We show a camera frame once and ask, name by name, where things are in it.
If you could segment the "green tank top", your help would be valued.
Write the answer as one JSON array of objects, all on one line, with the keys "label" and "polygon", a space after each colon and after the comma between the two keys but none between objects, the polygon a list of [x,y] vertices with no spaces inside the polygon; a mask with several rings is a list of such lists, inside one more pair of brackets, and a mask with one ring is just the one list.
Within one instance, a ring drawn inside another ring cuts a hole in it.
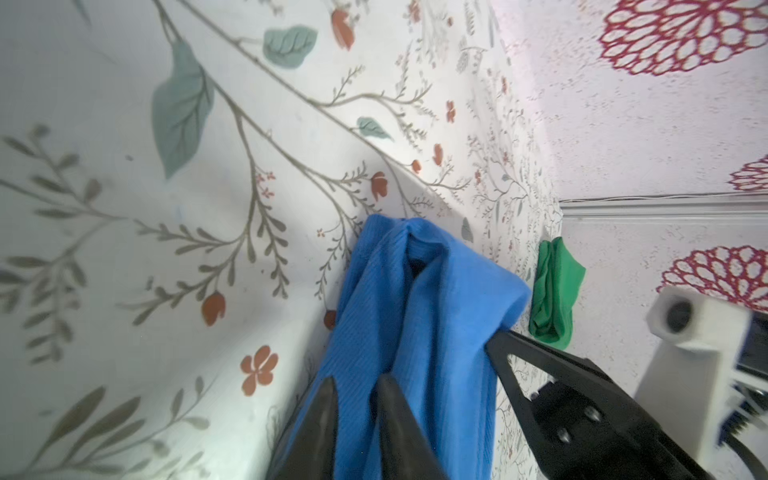
[{"label": "green tank top", "polygon": [[566,350],[573,336],[573,308],[586,268],[573,257],[562,237],[542,241],[538,253],[528,330],[539,342]]}]

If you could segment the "blue tank top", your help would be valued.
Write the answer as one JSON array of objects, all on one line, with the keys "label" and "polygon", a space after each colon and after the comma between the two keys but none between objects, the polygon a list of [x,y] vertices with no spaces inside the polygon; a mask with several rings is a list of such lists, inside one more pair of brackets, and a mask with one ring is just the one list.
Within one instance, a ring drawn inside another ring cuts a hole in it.
[{"label": "blue tank top", "polygon": [[338,479],[381,477],[376,383],[391,374],[443,470],[491,475],[497,376],[485,353],[531,291],[517,275],[424,219],[369,217],[310,393],[332,378]]}]

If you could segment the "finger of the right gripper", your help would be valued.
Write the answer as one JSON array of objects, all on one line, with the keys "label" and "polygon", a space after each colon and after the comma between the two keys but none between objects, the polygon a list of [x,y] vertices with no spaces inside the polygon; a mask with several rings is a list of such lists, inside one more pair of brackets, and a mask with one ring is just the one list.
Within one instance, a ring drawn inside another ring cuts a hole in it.
[{"label": "finger of the right gripper", "polygon": [[[485,351],[547,479],[707,479],[706,472],[596,364],[513,331]],[[551,376],[526,395],[510,366]]]}]

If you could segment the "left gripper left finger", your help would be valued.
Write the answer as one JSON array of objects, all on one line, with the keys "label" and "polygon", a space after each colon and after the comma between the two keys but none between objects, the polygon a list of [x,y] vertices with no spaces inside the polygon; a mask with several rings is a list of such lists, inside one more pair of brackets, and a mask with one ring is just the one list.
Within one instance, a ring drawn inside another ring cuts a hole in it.
[{"label": "left gripper left finger", "polygon": [[332,479],[338,416],[337,387],[335,380],[327,377],[309,405],[292,446],[270,479]]}]

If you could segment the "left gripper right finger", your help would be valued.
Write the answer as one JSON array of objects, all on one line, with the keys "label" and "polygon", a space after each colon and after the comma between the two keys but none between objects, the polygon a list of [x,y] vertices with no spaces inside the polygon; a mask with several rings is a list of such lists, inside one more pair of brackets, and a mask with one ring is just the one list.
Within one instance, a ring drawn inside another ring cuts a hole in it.
[{"label": "left gripper right finger", "polygon": [[376,389],[382,478],[446,479],[396,379],[383,374]]}]

